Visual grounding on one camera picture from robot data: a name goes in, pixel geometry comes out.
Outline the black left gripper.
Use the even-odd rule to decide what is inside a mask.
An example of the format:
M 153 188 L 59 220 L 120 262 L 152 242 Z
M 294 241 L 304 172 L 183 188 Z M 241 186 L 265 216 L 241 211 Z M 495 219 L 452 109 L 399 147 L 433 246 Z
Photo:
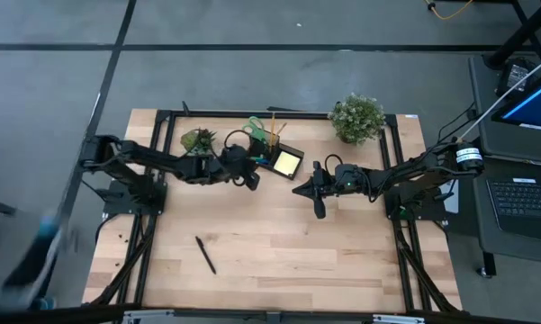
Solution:
M 195 156 L 196 173 L 193 183 L 198 185 L 214 185 L 231 181 L 237 185 L 240 178 L 242 185 L 256 191 L 260 176 L 255 172 L 255 162 L 250 159 L 245 148 L 232 145 L 224 148 L 219 156 L 214 153 Z

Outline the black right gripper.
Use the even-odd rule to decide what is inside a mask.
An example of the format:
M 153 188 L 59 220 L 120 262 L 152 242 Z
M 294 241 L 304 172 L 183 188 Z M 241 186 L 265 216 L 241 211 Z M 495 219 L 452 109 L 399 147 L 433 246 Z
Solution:
M 326 207 L 322 197 L 365 192 L 365 172 L 362 167 L 340 164 L 336 166 L 335 174 L 329 175 L 323 184 L 323 168 L 320 162 L 313 161 L 312 166 L 312 176 L 304 184 L 292 189 L 292 193 L 311 199 L 314 214 L 319 220 L 326 217 Z

